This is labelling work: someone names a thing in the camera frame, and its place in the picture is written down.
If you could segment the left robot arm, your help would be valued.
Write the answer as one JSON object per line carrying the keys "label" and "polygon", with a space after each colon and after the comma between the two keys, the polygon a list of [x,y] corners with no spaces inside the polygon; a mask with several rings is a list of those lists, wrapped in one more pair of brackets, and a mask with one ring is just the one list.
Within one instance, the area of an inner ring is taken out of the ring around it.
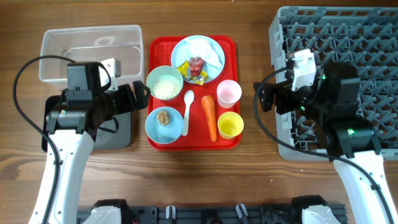
{"label": "left robot arm", "polygon": [[150,89],[141,81],[112,90],[101,83],[99,62],[67,65],[67,89],[46,117],[49,145],[30,223],[75,223],[81,182],[97,132],[118,114],[147,107]]}

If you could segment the red snack wrapper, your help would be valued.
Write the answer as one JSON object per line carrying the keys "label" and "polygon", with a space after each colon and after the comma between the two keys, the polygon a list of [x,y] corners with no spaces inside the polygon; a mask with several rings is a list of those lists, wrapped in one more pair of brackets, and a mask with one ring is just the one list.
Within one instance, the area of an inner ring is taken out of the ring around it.
{"label": "red snack wrapper", "polygon": [[205,61],[201,57],[191,57],[188,63],[190,67],[190,75],[195,77],[201,73]]}

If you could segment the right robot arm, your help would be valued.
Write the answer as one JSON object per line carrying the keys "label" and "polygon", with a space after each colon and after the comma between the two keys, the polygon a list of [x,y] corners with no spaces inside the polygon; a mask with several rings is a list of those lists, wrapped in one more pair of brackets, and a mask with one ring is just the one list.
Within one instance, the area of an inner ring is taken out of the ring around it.
{"label": "right robot arm", "polygon": [[318,126],[321,154],[334,164],[357,223],[397,223],[384,172],[381,143],[370,121],[357,116],[360,78],[350,63],[329,62],[311,84],[270,84],[275,73],[253,84],[253,108],[279,114],[299,110]]}

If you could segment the orange carrot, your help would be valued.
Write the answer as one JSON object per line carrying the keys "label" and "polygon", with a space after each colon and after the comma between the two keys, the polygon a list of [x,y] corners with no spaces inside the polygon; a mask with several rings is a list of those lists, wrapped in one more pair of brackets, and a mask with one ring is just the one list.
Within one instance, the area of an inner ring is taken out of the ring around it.
{"label": "orange carrot", "polygon": [[205,95],[201,99],[202,107],[205,111],[205,115],[207,118],[207,123],[210,132],[210,139],[212,142],[216,142],[217,133],[216,133],[216,115],[215,115],[215,102],[214,99],[210,95]]}

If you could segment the white napkin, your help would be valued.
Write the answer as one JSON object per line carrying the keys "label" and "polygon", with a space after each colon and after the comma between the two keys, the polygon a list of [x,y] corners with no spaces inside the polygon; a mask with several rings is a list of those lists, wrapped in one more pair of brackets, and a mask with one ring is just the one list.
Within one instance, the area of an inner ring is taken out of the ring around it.
{"label": "white napkin", "polygon": [[207,64],[221,69],[224,62],[224,53],[220,45],[209,37],[193,36],[184,40],[191,57],[201,58]]}

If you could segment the yellow snack wrapper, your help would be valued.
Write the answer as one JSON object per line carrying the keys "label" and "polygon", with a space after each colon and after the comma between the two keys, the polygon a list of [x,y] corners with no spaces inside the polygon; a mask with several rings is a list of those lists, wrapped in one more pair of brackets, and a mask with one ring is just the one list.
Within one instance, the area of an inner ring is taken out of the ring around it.
{"label": "yellow snack wrapper", "polygon": [[190,67],[187,60],[184,61],[184,63],[182,63],[181,66],[177,67],[177,70],[180,72],[180,74],[182,75],[183,79],[186,82],[192,84],[203,85],[209,79],[208,74],[203,70],[198,76],[195,77],[191,76]]}

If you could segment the brown food lump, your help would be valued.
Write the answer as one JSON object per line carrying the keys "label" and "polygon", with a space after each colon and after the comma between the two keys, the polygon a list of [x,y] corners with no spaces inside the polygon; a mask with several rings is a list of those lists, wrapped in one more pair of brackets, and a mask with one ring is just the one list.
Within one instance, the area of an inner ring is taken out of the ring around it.
{"label": "brown food lump", "polygon": [[160,110],[156,114],[156,119],[162,126],[167,126],[170,123],[170,117],[167,110]]}

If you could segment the light blue bowl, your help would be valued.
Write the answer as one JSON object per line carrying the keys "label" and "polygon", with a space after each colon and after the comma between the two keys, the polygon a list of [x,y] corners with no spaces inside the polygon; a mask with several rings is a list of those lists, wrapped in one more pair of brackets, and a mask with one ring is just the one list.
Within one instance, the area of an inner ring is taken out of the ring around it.
{"label": "light blue bowl", "polygon": [[[166,111],[169,116],[168,125],[161,125],[157,114]],[[147,137],[157,144],[170,144],[176,141],[183,131],[182,115],[174,108],[163,106],[149,113],[146,118],[145,131]]]}

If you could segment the white rice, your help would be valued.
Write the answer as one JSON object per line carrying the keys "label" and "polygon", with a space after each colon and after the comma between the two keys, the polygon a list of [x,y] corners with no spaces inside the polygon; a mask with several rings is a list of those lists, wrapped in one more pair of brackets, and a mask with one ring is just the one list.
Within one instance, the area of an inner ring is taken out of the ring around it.
{"label": "white rice", "polygon": [[180,89],[179,81],[170,75],[159,77],[152,87],[154,96],[160,100],[169,100],[177,96]]}

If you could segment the green bowl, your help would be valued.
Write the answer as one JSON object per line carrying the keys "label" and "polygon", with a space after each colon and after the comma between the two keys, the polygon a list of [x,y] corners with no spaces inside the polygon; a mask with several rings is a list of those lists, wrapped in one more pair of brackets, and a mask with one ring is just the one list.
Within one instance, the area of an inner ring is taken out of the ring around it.
{"label": "green bowl", "polygon": [[180,92],[181,92],[181,90],[182,90],[182,88],[183,88],[183,77],[182,77],[182,75],[180,74],[180,72],[179,72],[176,68],[173,68],[173,67],[168,66],[168,65],[163,65],[163,66],[156,67],[155,69],[153,69],[153,70],[148,74],[148,77],[147,77],[147,80],[146,80],[146,85],[150,88],[151,95],[152,95],[154,98],[156,98],[156,97],[154,96],[154,93],[153,93],[153,90],[152,90],[153,84],[155,83],[155,81],[156,81],[159,77],[164,76],[164,75],[173,76],[173,77],[175,77],[175,78],[179,81],[180,86],[181,86]]}

